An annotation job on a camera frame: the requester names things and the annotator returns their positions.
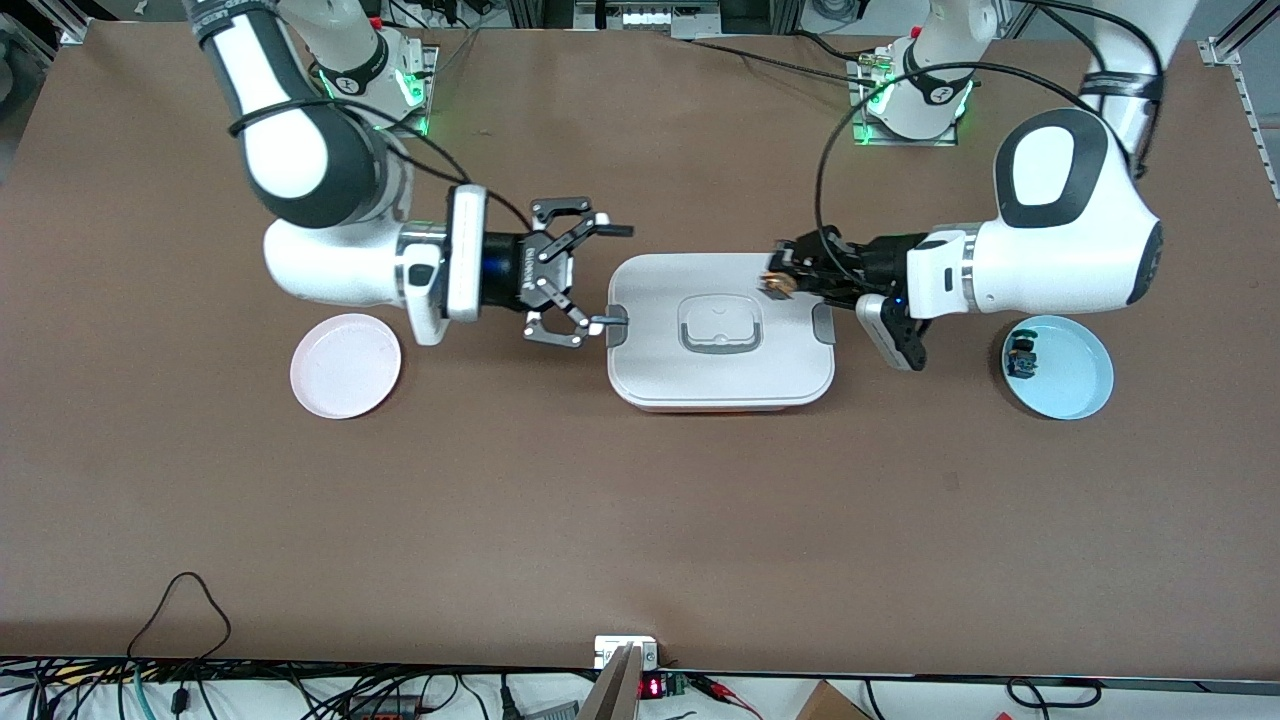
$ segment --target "round plate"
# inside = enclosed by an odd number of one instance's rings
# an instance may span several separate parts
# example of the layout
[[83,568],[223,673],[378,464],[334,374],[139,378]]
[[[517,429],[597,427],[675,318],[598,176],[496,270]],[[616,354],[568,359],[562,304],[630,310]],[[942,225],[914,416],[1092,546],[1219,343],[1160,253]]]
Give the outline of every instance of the round plate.
[[289,383],[303,407],[330,420],[364,415],[399,378],[396,333],[378,318],[351,313],[329,318],[293,351]]
[[[1018,331],[1036,332],[1036,377],[1012,378],[1005,357]],[[1111,355],[1088,328],[1057,315],[1037,315],[1014,325],[1000,357],[1009,389],[1028,407],[1055,420],[1079,420],[1102,410],[1115,386]]]

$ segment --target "brown table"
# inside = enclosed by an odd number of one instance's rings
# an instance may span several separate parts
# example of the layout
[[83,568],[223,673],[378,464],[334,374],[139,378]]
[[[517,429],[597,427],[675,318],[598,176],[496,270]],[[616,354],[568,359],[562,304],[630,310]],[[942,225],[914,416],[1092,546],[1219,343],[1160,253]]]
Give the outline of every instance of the brown table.
[[[736,42],[838,69],[799,40]],[[989,58],[1066,85],[1084,64],[1044,42]],[[639,32],[485,32],[451,72],[431,133],[476,178],[637,227],[579,254],[596,310],[631,255],[809,229],[847,106]],[[596,633],[645,632],[686,667],[1275,679],[1276,206],[1230,73],[1184,50],[1169,90],[1142,183],[1161,277],[1085,320],[1117,374],[1087,421],[997,391],[1007,314],[940,322],[922,374],[840,314],[814,405],[653,416],[613,395],[602,343],[540,347],[490,310],[406,347],[392,398],[335,423],[287,368],[337,310],[268,277],[270,217],[189,32],[96,24],[0,192],[0,652],[122,652],[193,569],[236,623],[229,656],[581,665]],[[842,143],[829,219],[870,238],[992,218],[996,146],[1056,104],[988,74],[960,147]],[[422,179],[415,215],[444,192]],[[142,652],[216,637],[180,594]]]

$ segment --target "teal cable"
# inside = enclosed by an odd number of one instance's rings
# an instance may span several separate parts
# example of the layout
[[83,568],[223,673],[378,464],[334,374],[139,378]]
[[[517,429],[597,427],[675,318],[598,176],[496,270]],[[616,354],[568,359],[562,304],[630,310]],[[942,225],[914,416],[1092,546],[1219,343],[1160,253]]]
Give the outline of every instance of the teal cable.
[[137,665],[133,666],[133,692],[138,696],[138,705],[142,706],[142,714],[147,716],[147,720],[156,720],[156,714],[151,712],[151,703],[147,702],[147,696],[142,692],[142,667]]

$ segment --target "light blue plate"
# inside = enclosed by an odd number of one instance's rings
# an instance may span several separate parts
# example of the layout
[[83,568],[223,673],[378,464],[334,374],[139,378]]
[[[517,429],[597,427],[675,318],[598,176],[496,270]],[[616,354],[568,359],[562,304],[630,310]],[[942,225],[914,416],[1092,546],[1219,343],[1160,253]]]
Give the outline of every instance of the light blue plate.
[[[1014,332],[1034,331],[1036,377],[1011,378],[1005,359]],[[1102,341],[1088,328],[1057,315],[1036,315],[1014,325],[1005,338],[1000,374],[1018,400],[1055,420],[1079,420],[1102,410],[1115,386],[1115,369]]]

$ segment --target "table surface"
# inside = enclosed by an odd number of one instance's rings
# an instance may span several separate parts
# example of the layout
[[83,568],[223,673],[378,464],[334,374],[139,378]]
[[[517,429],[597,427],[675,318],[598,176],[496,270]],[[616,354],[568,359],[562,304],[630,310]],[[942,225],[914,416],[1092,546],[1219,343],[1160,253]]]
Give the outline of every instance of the table surface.
[[[727,42],[838,69],[797,38]],[[988,59],[1069,86],[1084,64],[1043,42]],[[431,133],[474,177],[636,225],[579,252],[596,310],[628,256],[809,229],[849,102],[640,32],[486,32],[449,73]],[[988,73],[959,147],[841,143],[829,219],[870,238],[992,218],[995,149],[1056,104]],[[644,632],[685,667],[1280,675],[1276,206],[1230,73],[1192,50],[1142,182],[1161,274],[1084,319],[1117,379],[1079,423],[997,389],[1010,314],[940,320],[905,374],[840,313],[812,406],[654,416],[612,392],[603,343],[532,345],[500,310],[406,347],[375,413],[315,418],[288,361],[337,310],[265,272],[228,120],[166,24],[95,24],[36,106],[0,191],[0,652],[123,652],[189,569],[234,621],[227,656],[582,665],[595,634]],[[421,179],[415,217],[444,195]],[[219,629],[184,584],[140,652]]]

